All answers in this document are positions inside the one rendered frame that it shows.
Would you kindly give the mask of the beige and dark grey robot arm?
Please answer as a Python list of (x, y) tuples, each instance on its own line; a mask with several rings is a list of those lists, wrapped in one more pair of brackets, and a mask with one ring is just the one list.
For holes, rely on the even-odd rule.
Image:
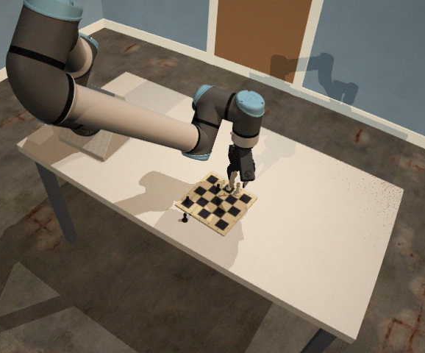
[(23, 3), (7, 52), (6, 71), (15, 96), (37, 121), (85, 137), (102, 129), (206, 161), (224, 119), (232, 122), (235, 145), (257, 145), (265, 112), (260, 94), (202, 85), (193, 97), (195, 113), (188, 124), (86, 88), (99, 45), (77, 29), (82, 5), (73, 0)]

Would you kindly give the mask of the black and cream chessboard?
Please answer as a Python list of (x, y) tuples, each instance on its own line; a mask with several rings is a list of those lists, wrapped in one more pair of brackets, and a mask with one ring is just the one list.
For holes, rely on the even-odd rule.
[[(235, 196), (236, 185), (227, 191), (229, 181), (219, 175), (209, 172), (191, 190), (189, 190), (175, 205), (193, 216), (217, 233), (225, 236), (237, 223), (247, 209), (257, 200), (239, 188), (240, 195)], [(220, 191), (216, 191), (220, 184)], [(190, 204), (185, 204), (189, 196)]]

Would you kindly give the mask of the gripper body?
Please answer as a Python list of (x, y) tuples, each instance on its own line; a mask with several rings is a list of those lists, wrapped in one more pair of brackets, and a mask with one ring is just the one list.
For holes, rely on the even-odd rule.
[(232, 168), (234, 171), (239, 171), (239, 165), (238, 165), (238, 153), (237, 153), (237, 149), (240, 150), (250, 150), (251, 148), (242, 148), (239, 147), (237, 145), (229, 145), (229, 153), (228, 153), (228, 157), (229, 157), (229, 161), (231, 164), (233, 164)]

